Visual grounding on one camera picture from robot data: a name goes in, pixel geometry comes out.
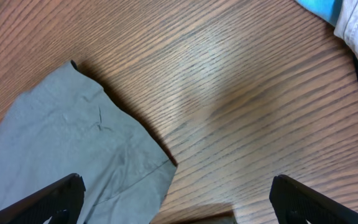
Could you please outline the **grey shorts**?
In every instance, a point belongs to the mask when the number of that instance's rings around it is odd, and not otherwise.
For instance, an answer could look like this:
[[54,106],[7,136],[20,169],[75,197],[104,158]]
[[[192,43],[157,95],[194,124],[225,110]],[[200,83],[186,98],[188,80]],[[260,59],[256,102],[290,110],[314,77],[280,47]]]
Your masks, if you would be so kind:
[[175,171],[74,62],[19,95],[0,123],[0,210],[76,173],[86,187],[80,223],[149,223]]

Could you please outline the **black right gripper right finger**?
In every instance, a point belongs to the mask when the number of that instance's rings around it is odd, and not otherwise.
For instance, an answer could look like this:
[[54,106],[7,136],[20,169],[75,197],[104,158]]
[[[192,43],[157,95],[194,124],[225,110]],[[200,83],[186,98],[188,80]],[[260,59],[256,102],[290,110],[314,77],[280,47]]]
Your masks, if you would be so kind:
[[358,224],[358,213],[287,175],[273,178],[269,200],[279,224]]

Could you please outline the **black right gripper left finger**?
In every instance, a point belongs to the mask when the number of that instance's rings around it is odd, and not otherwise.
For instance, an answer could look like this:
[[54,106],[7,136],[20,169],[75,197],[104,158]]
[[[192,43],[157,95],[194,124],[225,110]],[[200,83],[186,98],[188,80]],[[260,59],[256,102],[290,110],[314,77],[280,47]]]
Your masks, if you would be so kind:
[[0,211],[0,224],[76,224],[85,198],[85,184],[72,173]]

